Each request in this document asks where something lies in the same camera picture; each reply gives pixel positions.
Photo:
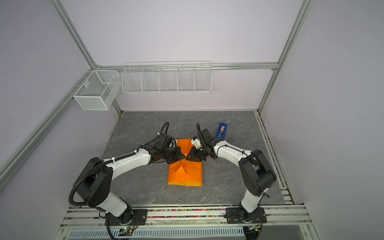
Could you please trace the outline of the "orange wrapping paper sheet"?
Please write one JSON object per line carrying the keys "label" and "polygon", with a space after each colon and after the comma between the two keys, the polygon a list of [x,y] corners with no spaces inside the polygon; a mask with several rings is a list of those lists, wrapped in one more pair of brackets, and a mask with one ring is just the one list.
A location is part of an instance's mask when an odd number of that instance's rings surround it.
{"label": "orange wrapping paper sheet", "polygon": [[203,163],[181,160],[169,166],[168,184],[185,187],[203,185]]}

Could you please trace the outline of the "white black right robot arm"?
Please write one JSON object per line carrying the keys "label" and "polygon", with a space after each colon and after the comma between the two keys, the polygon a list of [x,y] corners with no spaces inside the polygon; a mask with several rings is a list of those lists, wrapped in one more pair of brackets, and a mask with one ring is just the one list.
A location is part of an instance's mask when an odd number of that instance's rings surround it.
{"label": "white black right robot arm", "polygon": [[259,149],[244,150],[223,139],[215,139],[207,129],[202,130],[199,123],[197,123],[197,131],[195,140],[198,142],[193,143],[187,160],[202,162],[206,161],[207,157],[223,158],[238,166],[247,190],[239,203],[238,215],[235,219],[250,222],[255,217],[259,217],[260,202],[263,196],[269,196],[267,191],[277,180],[276,173],[265,154]]}

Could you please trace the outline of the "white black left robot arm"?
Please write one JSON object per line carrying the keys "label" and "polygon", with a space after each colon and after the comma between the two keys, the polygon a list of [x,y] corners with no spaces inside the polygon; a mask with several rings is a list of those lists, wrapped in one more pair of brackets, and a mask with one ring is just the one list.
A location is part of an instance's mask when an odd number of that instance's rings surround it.
{"label": "white black left robot arm", "polygon": [[177,163],[186,158],[177,140],[168,134],[165,122],[157,136],[135,151],[110,159],[89,160],[70,191],[68,202],[73,207],[88,206],[128,223],[133,215],[131,206],[111,192],[112,180],[138,167]]}

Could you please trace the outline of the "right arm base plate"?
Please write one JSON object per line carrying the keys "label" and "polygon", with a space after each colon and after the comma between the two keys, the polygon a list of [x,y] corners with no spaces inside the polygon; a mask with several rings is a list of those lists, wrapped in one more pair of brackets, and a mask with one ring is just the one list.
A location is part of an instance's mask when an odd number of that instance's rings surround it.
{"label": "right arm base plate", "polygon": [[267,222],[265,210],[262,207],[256,208],[251,213],[240,207],[226,208],[224,217],[228,224],[264,224]]}

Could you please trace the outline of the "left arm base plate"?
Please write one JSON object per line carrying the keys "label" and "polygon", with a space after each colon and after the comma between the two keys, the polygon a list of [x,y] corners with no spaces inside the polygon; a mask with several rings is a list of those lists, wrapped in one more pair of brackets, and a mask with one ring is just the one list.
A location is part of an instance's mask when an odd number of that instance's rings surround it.
{"label": "left arm base plate", "polygon": [[120,217],[107,214],[109,226],[143,226],[148,216],[147,209],[133,209],[125,211]]}

